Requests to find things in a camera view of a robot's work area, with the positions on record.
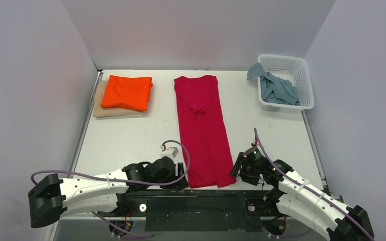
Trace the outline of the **red t shirt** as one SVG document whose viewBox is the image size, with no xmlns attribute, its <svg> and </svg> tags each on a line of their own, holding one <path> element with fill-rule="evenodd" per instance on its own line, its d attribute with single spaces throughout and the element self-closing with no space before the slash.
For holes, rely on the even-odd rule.
<svg viewBox="0 0 386 241">
<path fill-rule="evenodd" d="M 191 188 L 229 186 L 234 166 L 215 76 L 181 76 L 174 80 L 181 143 L 190 158 L 187 178 Z"/>
</svg>

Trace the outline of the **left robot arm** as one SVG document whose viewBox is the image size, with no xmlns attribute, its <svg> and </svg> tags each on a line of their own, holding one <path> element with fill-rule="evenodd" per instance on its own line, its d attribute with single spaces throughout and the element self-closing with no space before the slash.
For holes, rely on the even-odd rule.
<svg viewBox="0 0 386 241">
<path fill-rule="evenodd" d="M 164 156 L 153 163 L 129 164 L 105 174 L 90 176 L 75 173 L 74 178 L 60 178 L 58 171 L 45 171 L 46 176 L 28 193 L 30 226 L 51 225 L 61 217 L 98 211 L 123 216 L 130 202 L 122 195 L 145 191 L 150 186 L 163 189 L 188 187 L 183 163 Z"/>
</svg>

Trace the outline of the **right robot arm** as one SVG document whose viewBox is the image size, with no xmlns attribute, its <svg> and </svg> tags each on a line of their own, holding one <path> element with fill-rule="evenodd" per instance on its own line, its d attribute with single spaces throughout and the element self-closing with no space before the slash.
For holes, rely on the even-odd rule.
<svg viewBox="0 0 386 241">
<path fill-rule="evenodd" d="M 336 200 L 282 160 L 271 161 L 257 146 L 239 153 L 230 171 L 243 182 L 272 186 L 263 196 L 265 214 L 290 216 L 325 240 L 373 240 L 369 216 L 359 205 Z"/>
</svg>

